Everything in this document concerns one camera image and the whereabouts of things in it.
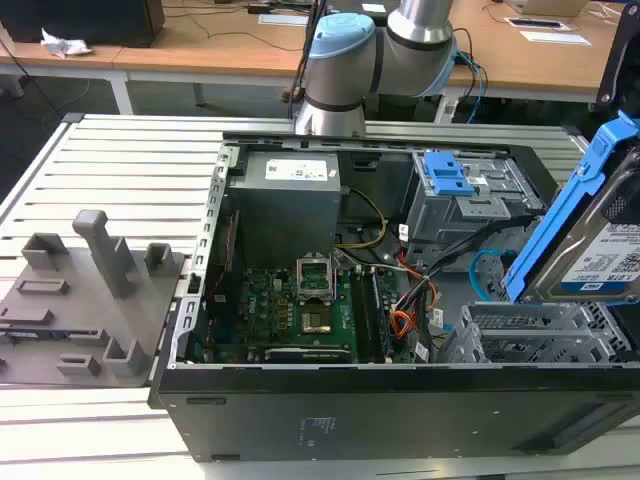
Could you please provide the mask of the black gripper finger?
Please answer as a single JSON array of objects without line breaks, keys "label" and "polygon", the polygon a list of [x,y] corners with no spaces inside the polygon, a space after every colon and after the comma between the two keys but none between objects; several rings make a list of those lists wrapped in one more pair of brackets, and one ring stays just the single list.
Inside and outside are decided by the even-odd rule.
[{"label": "black gripper finger", "polygon": [[639,223],[639,161],[620,165],[611,175],[606,219],[611,224]]}]

